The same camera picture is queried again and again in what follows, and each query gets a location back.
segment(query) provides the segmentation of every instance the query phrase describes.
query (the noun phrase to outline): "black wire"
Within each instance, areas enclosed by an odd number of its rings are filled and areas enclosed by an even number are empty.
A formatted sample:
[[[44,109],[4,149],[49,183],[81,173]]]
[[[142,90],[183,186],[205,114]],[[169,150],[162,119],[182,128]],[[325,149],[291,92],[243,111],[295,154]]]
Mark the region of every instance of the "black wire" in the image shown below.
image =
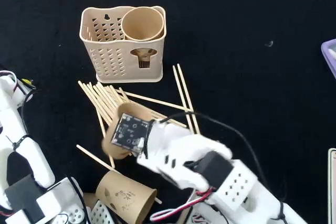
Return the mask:
[[[25,123],[25,114],[24,114],[24,109],[25,109],[25,104],[27,103],[29,97],[32,95],[32,94],[35,94],[37,92],[39,92],[40,90],[39,89],[32,89],[28,92],[28,94],[26,95],[25,97],[25,100],[23,101],[22,103],[22,106],[21,106],[21,112],[20,112],[20,116],[21,116],[21,119],[22,119],[22,124],[23,124],[23,127],[25,128],[25,131],[28,133],[28,129],[27,129],[27,126],[26,126],[26,123]]]
[[[222,214],[222,216],[224,217],[224,219],[226,220],[226,223],[229,224],[229,221],[227,220],[227,218],[225,217],[224,214]]]
[[[222,211],[220,211],[216,206],[214,206],[214,205],[209,205],[214,211],[216,211],[216,212],[219,212],[219,214],[221,215],[221,216],[223,216],[224,217],[224,219],[226,220],[226,223],[227,224],[229,224],[229,221],[227,220],[227,218],[226,218],[226,216],[222,213]]]
[[[169,121],[170,119],[173,119],[173,118],[179,118],[181,116],[185,116],[185,115],[198,115],[204,119],[207,119],[213,123],[216,123],[216,124],[219,124],[220,126],[224,127],[224,128],[227,128],[228,130],[231,130],[233,132],[235,132],[245,143],[245,145],[247,146],[247,148],[249,149],[253,159],[254,159],[254,162],[257,166],[257,170],[258,170],[258,173],[259,173],[259,176],[260,176],[260,180],[262,181],[262,183],[264,184],[264,186],[268,189],[268,183],[267,183],[267,180],[266,180],[266,177],[265,177],[265,174],[263,172],[263,169],[261,168],[261,165],[259,163],[259,160],[257,158],[257,155],[256,153],[254,152],[252,146],[250,145],[250,143],[247,141],[247,139],[244,137],[244,135],[237,129],[231,127],[230,125],[227,125],[225,123],[222,123],[216,119],[213,119],[211,118],[210,116],[208,115],[204,115],[204,114],[201,114],[201,113],[198,113],[198,112],[195,112],[195,111],[187,111],[187,112],[181,112],[181,113],[177,113],[177,114],[173,114],[171,116],[168,116],[167,118],[165,119],[162,119],[160,120],[159,122],[160,123],[165,123],[167,121]]]
[[[77,188],[75,182],[72,180],[72,178],[69,177],[69,176],[68,176],[67,178],[68,178],[68,180],[70,181],[70,183],[72,184],[73,188],[75,189],[75,191],[76,191],[76,193],[77,193],[77,195],[78,195],[78,197],[79,197],[79,199],[80,199],[80,202],[81,202],[82,205],[83,205],[83,211],[84,211],[85,220],[87,221],[88,224],[91,224],[91,221],[90,221],[90,219],[89,219],[88,211],[86,210],[86,206],[85,206],[85,203],[84,203],[84,199],[83,199],[83,197],[82,197],[82,194],[80,194],[80,192],[79,192],[79,190],[78,190],[78,188]]]
[[[68,221],[69,221],[69,216],[68,216],[67,214],[58,214],[58,215],[65,215],[65,216],[67,217],[67,221],[64,222],[64,224],[67,224],[67,223],[68,223]]]
[[[145,154],[146,159],[148,159],[148,138],[149,138],[149,134],[151,133],[153,124],[154,124],[155,120],[152,119],[149,121],[149,125],[148,125],[148,129],[145,135],[145,139],[143,141],[143,153]]]

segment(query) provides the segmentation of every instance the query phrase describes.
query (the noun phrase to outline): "white wire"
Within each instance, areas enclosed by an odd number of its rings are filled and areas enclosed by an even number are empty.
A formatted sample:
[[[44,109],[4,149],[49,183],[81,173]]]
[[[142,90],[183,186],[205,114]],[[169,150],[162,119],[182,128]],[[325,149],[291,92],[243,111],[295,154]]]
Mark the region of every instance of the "white wire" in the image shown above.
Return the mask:
[[[185,207],[189,204],[193,205],[193,203],[198,202],[200,200],[200,198],[202,198],[202,197],[199,197],[199,198],[194,199],[194,200],[189,200],[186,203],[184,203],[183,205],[180,205],[179,207],[177,207],[175,209],[171,208],[171,209],[166,209],[166,210],[156,212],[156,213],[154,213],[150,216],[150,221],[158,221],[158,220],[167,218],[172,214],[172,212],[178,212],[179,209],[181,209],[181,208],[183,208],[183,207]]]
[[[14,89],[13,89],[13,91],[15,91],[15,89],[17,87],[17,77],[16,77],[16,75],[12,71],[8,71],[8,70],[1,70],[0,74],[1,73],[11,74],[14,77]]]

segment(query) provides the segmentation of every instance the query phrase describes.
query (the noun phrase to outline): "paper cup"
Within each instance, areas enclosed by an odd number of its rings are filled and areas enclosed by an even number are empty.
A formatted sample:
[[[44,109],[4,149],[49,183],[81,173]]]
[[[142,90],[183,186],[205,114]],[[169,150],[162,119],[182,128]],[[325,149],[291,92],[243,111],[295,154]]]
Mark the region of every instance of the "paper cup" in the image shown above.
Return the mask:
[[[114,135],[114,131],[116,130],[119,119],[123,113],[135,116],[137,118],[140,118],[146,121],[149,121],[152,119],[152,114],[149,109],[146,109],[145,107],[136,105],[134,103],[123,103],[117,108],[117,112],[114,115],[112,119],[112,123],[110,124],[106,132],[106,136],[102,141],[103,151],[107,155],[112,156],[115,159],[123,159],[127,157],[128,154],[130,153],[130,151],[111,143],[113,135]]]
[[[85,205],[89,207],[91,210],[94,208],[94,206],[98,201],[96,195],[91,193],[83,193],[83,199]]]
[[[127,12],[121,21],[124,38],[149,41],[160,38],[164,27],[162,14],[150,7],[138,7]]]
[[[151,209],[157,191],[117,172],[100,181],[96,196],[128,224],[140,224]]]

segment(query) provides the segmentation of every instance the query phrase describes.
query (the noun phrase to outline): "dark background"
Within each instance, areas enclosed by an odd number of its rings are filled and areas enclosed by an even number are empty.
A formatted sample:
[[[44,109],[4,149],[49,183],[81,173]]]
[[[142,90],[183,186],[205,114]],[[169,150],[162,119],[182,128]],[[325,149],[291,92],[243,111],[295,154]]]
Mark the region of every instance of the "dark background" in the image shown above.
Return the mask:
[[[26,124],[57,180],[69,174],[94,192],[107,170],[76,144],[108,162],[97,115],[77,81],[95,83],[79,39],[89,6],[160,5],[167,13],[164,77],[121,85],[126,91],[181,104],[172,65],[180,63],[194,108],[239,129],[250,140],[272,192],[308,223],[327,221],[327,153],[335,147],[335,79],[321,44],[335,38],[335,0],[0,0],[0,63],[43,91],[27,104]],[[166,115],[171,108],[144,103]],[[239,138],[199,119],[201,132],[230,147],[253,172]],[[23,176],[10,158],[9,180]],[[134,158],[117,169],[153,188],[164,204],[186,201]]]

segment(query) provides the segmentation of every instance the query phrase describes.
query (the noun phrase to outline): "beige plastic basket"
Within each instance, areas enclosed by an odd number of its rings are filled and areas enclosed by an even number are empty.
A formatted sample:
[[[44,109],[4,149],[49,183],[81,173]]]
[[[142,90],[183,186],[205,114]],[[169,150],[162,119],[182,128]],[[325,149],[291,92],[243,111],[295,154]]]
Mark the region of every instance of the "beige plastic basket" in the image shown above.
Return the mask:
[[[82,12],[79,37],[84,42],[100,82],[157,82],[162,79],[163,46],[166,36],[165,10],[153,6],[164,18],[161,37],[145,42],[124,40],[121,19],[134,8],[89,7]]]

